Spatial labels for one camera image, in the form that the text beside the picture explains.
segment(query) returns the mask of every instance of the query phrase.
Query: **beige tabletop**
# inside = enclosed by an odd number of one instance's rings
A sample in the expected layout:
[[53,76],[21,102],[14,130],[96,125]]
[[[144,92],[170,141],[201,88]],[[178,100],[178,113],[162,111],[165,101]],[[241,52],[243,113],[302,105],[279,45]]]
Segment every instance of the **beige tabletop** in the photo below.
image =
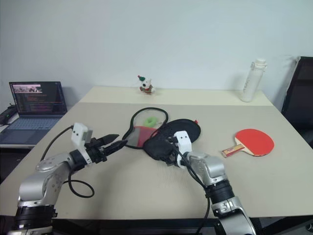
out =
[[[0,186],[0,212],[14,215],[18,189],[34,172],[43,150],[60,131],[82,122],[99,138],[106,134],[122,136],[133,113],[147,107],[139,103],[77,103],[31,150]],[[198,120],[200,138],[193,150],[220,157],[226,173],[251,217],[292,216],[313,213],[310,187],[313,178],[313,150],[272,105],[154,105],[169,113],[170,120]],[[220,151],[234,144],[234,134],[245,128],[268,133],[275,148],[267,156],[253,157],[239,152],[223,158]],[[47,157],[73,150],[70,132],[61,136]],[[203,189],[183,169],[155,161],[142,150],[123,148],[104,163],[76,173],[73,179],[90,183],[95,196],[73,195],[62,187],[56,203],[58,218],[71,219],[174,219],[202,218],[206,208]],[[89,191],[74,185],[80,193]]]

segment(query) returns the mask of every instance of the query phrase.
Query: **desk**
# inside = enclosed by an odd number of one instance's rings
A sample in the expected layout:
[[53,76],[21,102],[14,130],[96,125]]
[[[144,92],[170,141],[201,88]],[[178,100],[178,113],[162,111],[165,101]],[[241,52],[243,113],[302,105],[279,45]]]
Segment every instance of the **desk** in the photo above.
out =
[[[231,91],[159,90],[156,96],[148,96],[131,88],[95,87],[1,184],[1,214],[15,214],[21,182],[34,171],[48,143],[63,129],[82,122],[94,129],[94,137],[113,133],[123,136],[131,116],[147,106],[165,109],[170,120],[199,121],[202,132],[193,149],[223,160],[234,193],[249,216],[313,213],[313,188],[309,187],[313,178],[313,150],[262,92],[257,93],[253,102],[244,103]],[[274,150],[264,157],[240,152],[223,158],[220,150],[232,146],[234,134],[245,128],[268,133],[275,141]],[[47,157],[73,149],[68,132],[54,143]],[[95,196],[78,198],[64,185],[56,203],[58,218],[178,219],[202,218],[205,212],[203,189],[185,170],[168,167],[141,150],[125,147],[109,156],[107,162],[79,171],[73,179],[90,183]],[[89,193],[82,185],[74,187]]]

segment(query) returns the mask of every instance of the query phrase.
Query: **laptop screen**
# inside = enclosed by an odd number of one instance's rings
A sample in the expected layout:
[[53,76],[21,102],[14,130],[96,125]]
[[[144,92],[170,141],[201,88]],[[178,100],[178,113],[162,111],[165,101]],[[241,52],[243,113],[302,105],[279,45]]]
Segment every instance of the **laptop screen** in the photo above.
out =
[[64,115],[67,107],[60,82],[10,82],[20,115]]

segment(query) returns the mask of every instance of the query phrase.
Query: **red ping pong paddle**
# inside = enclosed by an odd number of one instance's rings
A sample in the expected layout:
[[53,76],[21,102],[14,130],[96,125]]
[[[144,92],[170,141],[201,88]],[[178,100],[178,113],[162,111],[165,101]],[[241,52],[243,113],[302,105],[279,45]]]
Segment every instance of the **red ping pong paddle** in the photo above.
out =
[[270,136],[255,129],[245,129],[235,135],[237,145],[222,151],[224,157],[229,157],[238,151],[244,151],[253,156],[264,156],[274,148]]

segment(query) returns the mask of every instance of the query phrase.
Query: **plush toy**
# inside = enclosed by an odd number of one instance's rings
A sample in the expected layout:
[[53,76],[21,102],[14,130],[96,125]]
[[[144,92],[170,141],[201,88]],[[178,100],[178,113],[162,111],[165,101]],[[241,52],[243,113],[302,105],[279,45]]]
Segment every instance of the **plush toy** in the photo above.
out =
[[139,76],[139,80],[141,81],[140,90],[146,94],[152,94],[156,91],[156,89],[151,84],[151,79],[146,79],[145,77]]

